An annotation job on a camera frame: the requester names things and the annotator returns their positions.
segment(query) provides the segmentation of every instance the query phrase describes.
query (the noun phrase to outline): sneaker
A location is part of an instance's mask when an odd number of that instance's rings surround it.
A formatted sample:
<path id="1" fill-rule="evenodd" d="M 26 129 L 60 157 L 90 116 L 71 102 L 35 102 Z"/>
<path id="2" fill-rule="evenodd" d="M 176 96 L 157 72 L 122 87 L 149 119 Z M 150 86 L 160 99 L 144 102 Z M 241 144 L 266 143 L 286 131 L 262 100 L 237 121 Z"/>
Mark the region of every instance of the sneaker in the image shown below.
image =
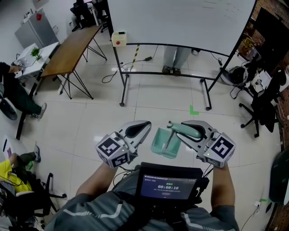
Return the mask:
<path id="1" fill-rule="evenodd" d="M 43 105 L 41 106 L 41 112 L 40 112 L 40 114 L 38 115 L 38 118 L 39 118 L 39 119 L 41 119 L 41 118 L 43 117 L 43 114 L 45 113 L 46 108 L 47 108 L 47 104 L 46 104 L 46 103 L 43 103 Z"/>
<path id="2" fill-rule="evenodd" d="M 197 56 L 199 54 L 199 52 L 197 52 L 196 50 L 193 50 L 193 49 L 191 50 L 191 53 L 195 56 Z"/>
<path id="3" fill-rule="evenodd" d="M 39 147 L 37 145 L 35 145 L 34 153 L 36 155 L 36 159 L 34 161 L 37 162 L 37 163 L 40 163 L 41 162 L 40 149 L 39 149 Z"/>
<path id="4" fill-rule="evenodd" d="M 172 73 L 173 73 L 174 75 L 181 75 L 181 70 L 180 70 L 180 69 L 177 69 L 177 68 L 173 68 Z"/>
<path id="5" fill-rule="evenodd" d="M 163 73 L 171 73 L 171 69 L 167 66 L 163 66 L 163 70 L 162 70 Z"/>

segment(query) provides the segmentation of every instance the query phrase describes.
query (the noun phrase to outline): person's hand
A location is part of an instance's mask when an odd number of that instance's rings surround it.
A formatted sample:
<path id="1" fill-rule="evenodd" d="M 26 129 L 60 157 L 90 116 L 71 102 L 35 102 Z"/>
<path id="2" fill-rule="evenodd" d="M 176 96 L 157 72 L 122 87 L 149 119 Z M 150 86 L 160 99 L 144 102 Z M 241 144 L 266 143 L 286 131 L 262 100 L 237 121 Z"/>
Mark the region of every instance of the person's hand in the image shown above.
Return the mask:
<path id="1" fill-rule="evenodd" d="M 13 165 L 14 165 L 14 167 L 18 166 L 17 156 L 18 156 L 18 154 L 12 153 L 11 156 L 9 157 L 9 161 L 10 161 L 11 166 L 13 166 Z"/>

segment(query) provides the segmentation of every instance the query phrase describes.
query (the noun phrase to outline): gray shirt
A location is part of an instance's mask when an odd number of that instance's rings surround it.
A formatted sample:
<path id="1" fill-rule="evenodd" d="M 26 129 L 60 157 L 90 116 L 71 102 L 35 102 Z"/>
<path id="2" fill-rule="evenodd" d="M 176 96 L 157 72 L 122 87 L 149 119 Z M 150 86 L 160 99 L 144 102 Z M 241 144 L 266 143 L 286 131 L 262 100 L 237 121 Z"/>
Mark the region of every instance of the gray shirt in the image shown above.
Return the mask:
<path id="1" fill-rule="evenodd" d="M 57 212 L 46 230 L 117 230 L 127 222 L 135 208 L 115 192 L 135 195 L 137 180 L 138 171 L 128 175 L 111 192 L 94 200 L 86 194 L 72 198 Z M 211 214 L 203 208 L 192 208 L 184 211 L 181 217 L 189 231 L 239 231 L 234 214 L 234 206 L 219 206 Z M 151 219 L 141 230 L 170 231 L 173 228 L 165 220 Z"/>

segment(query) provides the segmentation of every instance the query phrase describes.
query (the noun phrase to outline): jeans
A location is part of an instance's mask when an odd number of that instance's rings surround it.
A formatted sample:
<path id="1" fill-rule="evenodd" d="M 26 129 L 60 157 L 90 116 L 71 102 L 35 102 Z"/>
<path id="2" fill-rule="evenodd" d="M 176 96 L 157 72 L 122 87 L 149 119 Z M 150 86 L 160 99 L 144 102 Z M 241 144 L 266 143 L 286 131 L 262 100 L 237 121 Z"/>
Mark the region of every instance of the jeans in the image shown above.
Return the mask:
<path id="1" fill-rule="evenodd" d="M 190 52 L 191 52 L 190 48 L 178 46 L 166 46 L 164 49 L 163 65 L 171 69 L 172 68 L 180 69 L 188 59 Z"/>
<path id="2" fill-rule="evenodd" d="M 18 110 L 28 115 L 39 115 L 41 113 L 41 107 L 30 98 L 26 90 L 19 83 L 14 88 L 11 88 L 11 90 L 5 90 L 5 94 Z"/>

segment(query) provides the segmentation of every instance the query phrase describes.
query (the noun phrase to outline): digital timer display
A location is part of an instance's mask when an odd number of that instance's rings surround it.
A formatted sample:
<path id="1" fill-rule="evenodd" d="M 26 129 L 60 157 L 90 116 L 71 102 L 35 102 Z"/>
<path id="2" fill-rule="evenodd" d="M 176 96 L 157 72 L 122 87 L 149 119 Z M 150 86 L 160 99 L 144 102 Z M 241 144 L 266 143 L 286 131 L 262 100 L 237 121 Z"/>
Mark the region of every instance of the digital timer display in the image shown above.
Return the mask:
<path id="1" fill-rule="evenodd" d="M 159 199 L 187 200 L 195 182 L 195 179 L 144 175 L 140 195 Z"/>

